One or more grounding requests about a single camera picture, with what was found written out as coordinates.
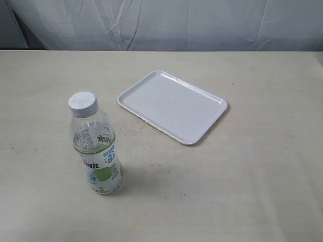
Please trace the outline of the clear plastic water bottle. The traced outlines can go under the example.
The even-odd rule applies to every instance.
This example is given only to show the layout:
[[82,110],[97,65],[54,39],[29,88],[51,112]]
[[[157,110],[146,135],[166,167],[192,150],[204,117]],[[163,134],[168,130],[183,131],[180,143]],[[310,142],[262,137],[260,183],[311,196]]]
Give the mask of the clear plastic water bottle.
[[68,106],[72,114],[70,137],[85,165],[90,187],[99,194],[115,191],[123,182],[124,171],[116,153],[116,133],[106,112],[88,91],[73,94]]

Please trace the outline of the white rectangular plastic tray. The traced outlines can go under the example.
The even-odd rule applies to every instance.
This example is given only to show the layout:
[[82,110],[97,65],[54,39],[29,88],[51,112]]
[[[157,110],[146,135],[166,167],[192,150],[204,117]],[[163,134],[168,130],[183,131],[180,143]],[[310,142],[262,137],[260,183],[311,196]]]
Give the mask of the white rectangular plastic tray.
[[228,103],[156,70],[117,97],[117,103],[183,145],[195,145],[228,110]]

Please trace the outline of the white wrinkled backdrop curtain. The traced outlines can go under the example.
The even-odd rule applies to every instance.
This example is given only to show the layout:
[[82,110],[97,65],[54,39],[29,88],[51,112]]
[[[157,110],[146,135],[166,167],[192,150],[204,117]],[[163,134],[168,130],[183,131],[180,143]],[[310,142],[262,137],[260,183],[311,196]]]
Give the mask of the white wrinkled backdrop curtain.
[[1,1],[1,47],[322,51],[322,1]]

